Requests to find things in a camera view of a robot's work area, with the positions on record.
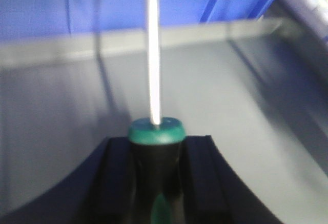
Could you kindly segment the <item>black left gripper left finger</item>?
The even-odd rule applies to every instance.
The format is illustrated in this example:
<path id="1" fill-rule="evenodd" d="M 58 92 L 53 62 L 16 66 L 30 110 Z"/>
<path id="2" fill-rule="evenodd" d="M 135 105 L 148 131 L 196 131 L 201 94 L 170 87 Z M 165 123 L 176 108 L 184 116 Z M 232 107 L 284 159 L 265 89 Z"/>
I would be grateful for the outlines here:
<path id="1" fill-rule="evenodd" d="M 66 178 L 1 223 L 117 223 L 129 210 L 130 142 L 105 138 Z"/>

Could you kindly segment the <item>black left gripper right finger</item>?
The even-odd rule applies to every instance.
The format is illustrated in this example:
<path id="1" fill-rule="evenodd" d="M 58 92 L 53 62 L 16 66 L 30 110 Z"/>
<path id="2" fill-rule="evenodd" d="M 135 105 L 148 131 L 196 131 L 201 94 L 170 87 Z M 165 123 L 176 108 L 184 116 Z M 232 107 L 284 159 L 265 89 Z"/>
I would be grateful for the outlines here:
<path id="1" fill-rule="evenodd" d="M 228 163 L 210 136 L 183 144 L 187 223 L 327 223 L 327 177 L 304 152 L 287 165 L 270 152 Z"/>

